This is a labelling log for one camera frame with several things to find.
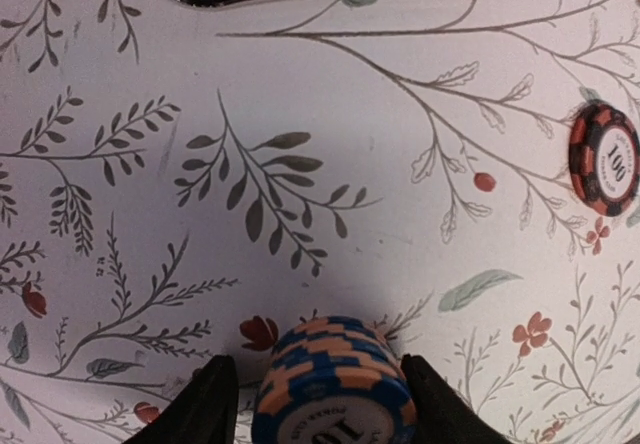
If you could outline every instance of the red poker chip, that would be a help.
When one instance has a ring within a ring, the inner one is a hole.
[[[578,197],[604,216],[629,208],[640,181],[640,143],[631,121],[604,102],[587,105],[569,143],[569,172]]]

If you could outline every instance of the white chip center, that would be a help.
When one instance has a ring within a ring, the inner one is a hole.
[[[635,149],[629,133],[620,127],[605,132],[596,151],[596,174],[602,192],[620,199],[629,190],[635,169]]]
[[[292,412],[278,430],[278,444],[387,444],[393,420],[375,401],[327,397]]]

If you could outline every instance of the poker chip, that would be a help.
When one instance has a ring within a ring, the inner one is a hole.
[[[300,324],[276,343],[251,434],[254,444],[409,444],[416,420],[384,336],[331,316]]]
[[[631,121],[603,102],[585,107],[571,131],[569,172],[585,204],[604,216],[622,214],[640,180],[640,143]]]

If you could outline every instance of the stack of poker chips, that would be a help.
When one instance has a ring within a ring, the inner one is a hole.
[[[416,408],[384,336],[349,317],[287,332],[256,398],[254,444],[408,444]]]

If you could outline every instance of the floral tablecloth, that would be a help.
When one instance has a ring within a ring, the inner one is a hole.
[[[640,432],[640,209],[572,117],[640,122],[638,0],[0,0],[0,443],[121,442],[210,356],[379,326],[514,443]]]

